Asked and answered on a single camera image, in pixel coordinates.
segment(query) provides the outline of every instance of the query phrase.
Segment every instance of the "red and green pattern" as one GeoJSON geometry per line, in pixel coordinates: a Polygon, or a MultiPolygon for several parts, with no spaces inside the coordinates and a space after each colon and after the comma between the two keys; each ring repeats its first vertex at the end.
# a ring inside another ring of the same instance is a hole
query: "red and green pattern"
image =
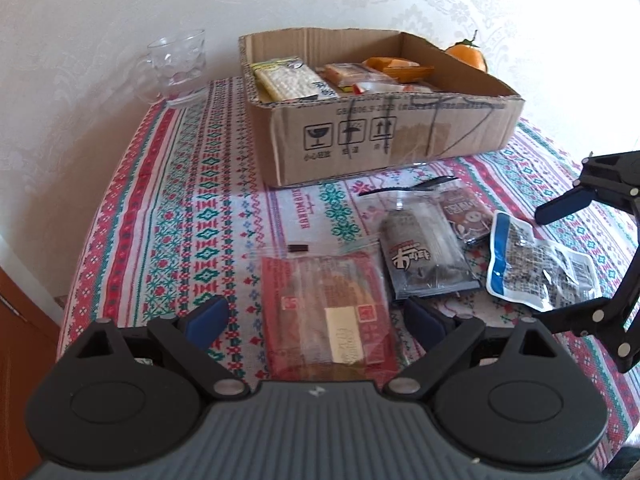
{"type": "MultiPolygon", "coordinates": [[[[532,218],[535,207],[571,187],[580,166],[521,120],[501,152],[386,170],[318,186],[266,189],[238,78],[215,81],[206,102],[170,110],[153,106],[134,135],[105,193],[79,261],[59,353],[96,317],[119,326],[145,324],[165,312],[184,314],[213,294],[231,307],[229,325],[209,352],[255,386],[268,378],[256,253],[287,242],[332,247],[374,232],[375,210],[358,198],[366,189],[409,185],[456,174],[492,209],[532,218]]],[[[635,251],[628,215],[606,206],[536,229],[594,255],[605,294],[618,286],[635,251]]],[[[486,247],[467,252],[484,277],[486,247]]],[[[496,326],[528,313],[480,291],[434,303],[446,314],[473,312],[496,326]]],[[[422,350],[392,313],[408,359],[422,350]]],[[[559,337],[603,393],[609,427],[594,463],[611,459],[640,419],[640,381],[621,376],[592,338],[559,337]]]]}

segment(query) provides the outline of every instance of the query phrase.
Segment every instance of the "patterned tablecloth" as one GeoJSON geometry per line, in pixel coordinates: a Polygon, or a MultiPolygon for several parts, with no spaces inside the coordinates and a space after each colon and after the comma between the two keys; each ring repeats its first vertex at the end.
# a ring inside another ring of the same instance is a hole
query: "patterned tablecloth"
{"type": "MultiPolygon", "coordinates": [[[[329,245],[369,235],[372,212],[357,197],[359,191],[439,174],[455,173],[492,209],[532,218],[535,207],[569,189],[579,171],[565,152],[521,120],[501,152],[318,186],[267,189],[255,163],[241,80],[213,82],[206,102],[184,110],[155,105],[137,130],[89,232],[58,351],[97,317],[140,325],[224,294],[231,318],[210,355],[255,386],[268,377],[260,275],[250,257],[256,248],[301,240],[329,245]]],[[[637,244],[629,216],[601,205],[537,228],[536,235],[592,254],[607,296],[637,244]]],[[[487,248],[468,251],[467,257],[485,277],[487,248]]],[[[460,300],[443,298],[437,305],[450,315],[473,312],[496,326],[528,312],[484,290],[460,300]]],[[[421,349],[393,316],[407,355],[418,357],[421,349]]],[[[640,419],[638,372],[618,374],[591,337],[559,340],[606,400],[609,427],[594,457],[603,468],[640,419]]]]}

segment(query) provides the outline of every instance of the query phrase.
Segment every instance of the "open cardboard box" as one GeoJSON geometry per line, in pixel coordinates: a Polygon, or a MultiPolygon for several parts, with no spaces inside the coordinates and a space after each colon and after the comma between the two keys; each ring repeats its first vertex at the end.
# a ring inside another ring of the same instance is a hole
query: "open cardboard box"
{"type": "Polygon", "coordinates": [[[524,106],[499,79],[406,32],[286,28],[242,36],[239,46],[260,171],[273,187],[499,150],[524,106]],[[442,92],[261,101],[251,63],[291,56],[312,68],[404,57],[434,66],[428,82],[442,92]]]}

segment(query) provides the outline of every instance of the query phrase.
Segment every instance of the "white candy package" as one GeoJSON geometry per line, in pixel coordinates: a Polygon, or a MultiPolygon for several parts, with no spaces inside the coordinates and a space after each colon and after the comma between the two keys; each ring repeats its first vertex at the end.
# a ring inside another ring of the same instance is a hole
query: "white candy package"
{"type": "Polygon", "coordinates": [[[538,240],[525,221],[498,211],[491,230],[486,290],[546,312],[602,293],[593,260],[551,240],[538,240]]]}

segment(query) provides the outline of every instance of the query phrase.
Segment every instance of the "clear glass mug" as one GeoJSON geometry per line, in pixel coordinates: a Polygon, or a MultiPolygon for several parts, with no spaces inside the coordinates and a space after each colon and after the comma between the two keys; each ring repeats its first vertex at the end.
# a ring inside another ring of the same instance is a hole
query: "clear glass mug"
{"type": "Polygon", "coordinates": [[[166,99],[170,108],[206,98],[204,30],[179,32],[154,41],[134,67],[136,95],[153,105],[166,99]]]}

